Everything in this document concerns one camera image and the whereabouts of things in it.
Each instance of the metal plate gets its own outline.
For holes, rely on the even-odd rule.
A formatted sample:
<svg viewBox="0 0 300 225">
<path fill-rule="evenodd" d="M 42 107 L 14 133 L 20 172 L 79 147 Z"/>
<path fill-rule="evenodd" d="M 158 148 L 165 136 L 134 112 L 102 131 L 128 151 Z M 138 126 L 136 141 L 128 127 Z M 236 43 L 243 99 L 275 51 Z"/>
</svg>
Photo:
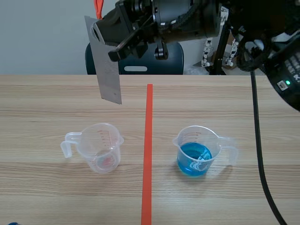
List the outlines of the metal plate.
<svg viewBox="0 0 300 225">
<path fill-rule="evenodd" d="M 93 25 L 98 21 L 97 19 L 89 16 L 85 16 L 84 18 L 95 62 L 101 98 L 122 104 L 118 63 L 112 62 L 108 56 L 108 53 L 115 49 L 115 47 L 105 45 L 100 32 L 97 32 L 100 41 L 96 38 Z"/>
</svg>

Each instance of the dark blue chair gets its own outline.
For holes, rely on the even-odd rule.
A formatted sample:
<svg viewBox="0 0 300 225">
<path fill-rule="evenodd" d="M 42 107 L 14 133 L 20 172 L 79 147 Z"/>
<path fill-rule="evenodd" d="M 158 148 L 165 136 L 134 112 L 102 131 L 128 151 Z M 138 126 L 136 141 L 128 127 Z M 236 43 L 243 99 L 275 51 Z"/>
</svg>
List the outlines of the dark blue chair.
<svg viewBox="0 0 300 225">
<path fill-rule="evenodd" d="M 184 66 L 184 53 L 178 42 L 167 44 L 169 58 L 157 60 L 154 56 L 157 44 L 148 45 L 147 52 L 140 59 L 129 55 L 119 61 L 119 74 L 121 75 L 182 75 Z M 89 75 L 95 75 L 95 64 L 90 44 L 85 51 L 86 70 Z"/>
</svg>

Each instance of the metal stand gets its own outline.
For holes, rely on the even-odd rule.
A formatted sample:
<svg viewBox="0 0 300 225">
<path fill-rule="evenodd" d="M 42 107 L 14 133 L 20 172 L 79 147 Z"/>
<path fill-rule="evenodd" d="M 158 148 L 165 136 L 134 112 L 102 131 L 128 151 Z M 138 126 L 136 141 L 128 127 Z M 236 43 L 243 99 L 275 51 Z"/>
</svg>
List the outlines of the metal stand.
<svg viewBox="0 0 300 225">
<path fill-rule="evenodd" d="M 210 73 L 210 75 L 226 75 L 226 73 L 222 69 L 222 63 L 223 63 L 223 56 L 225 53 L 229 35 L 230 35 L 230 23 L 229 20 L 227 20 L 222 29 L 219 45 L 217 47 L 217 53 L 216 53 L 214 65 L 210 67 L 206 67 L 206 70 Z"/>
</svg>

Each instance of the plastic measuring cup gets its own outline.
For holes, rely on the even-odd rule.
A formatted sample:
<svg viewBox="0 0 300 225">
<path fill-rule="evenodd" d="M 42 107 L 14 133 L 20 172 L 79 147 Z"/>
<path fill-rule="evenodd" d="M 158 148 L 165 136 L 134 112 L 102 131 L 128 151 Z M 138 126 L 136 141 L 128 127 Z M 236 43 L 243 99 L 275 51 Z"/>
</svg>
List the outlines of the plastic measuring cup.
<svg viewBox="0 0 300 225">
<path fill-rule="evenodd" d="M 116 127 L 99 123 L 81 133 L 68 133 L 60 146 L 65 158 L 72 157 L 71 144 L 84 157 L 90 168 L 97 173 L 108 173 L 120 163 L 120 145 L 124 139 Z"/>
<path fill-rule="evenodd" d="M 229 150 L 229 163 L 234 165 L 238 149 L 231 138 L 219 137 L 212 130 L 201 126 L 182 129 L 173 140 L 178 147 L 179 168 L 191 176 L 205 174 L 222 150 Z"/>
</svg>

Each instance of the blue liquid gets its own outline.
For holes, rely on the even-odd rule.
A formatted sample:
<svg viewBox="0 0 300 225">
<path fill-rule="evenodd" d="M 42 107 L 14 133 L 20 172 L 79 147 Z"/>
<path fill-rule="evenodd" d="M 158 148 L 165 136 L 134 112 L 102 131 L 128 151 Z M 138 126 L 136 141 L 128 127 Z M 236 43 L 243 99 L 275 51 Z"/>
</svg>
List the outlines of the blue liquid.
<svg viewBox="0 0 300 225">
<path fill-rule="evenodd" d="M 212 158 L 210 151 L 207 147 L 205 147 L 202 144 L 196 143 L 196 142 L 190 142 L 186 143 L 181 146 L 182 151 L 194 159 L 199 160 L 209 160 Z M 180 160 L 184 160 L 184 162 L 180 162 L 177 159 L 179 168 L 190 176 L 200 176 L 205 174 L 208 171 L 208 168 L 211 164 L 211 162 L 195 162 L 187 157 L 180 157 Z"/>
</svg>

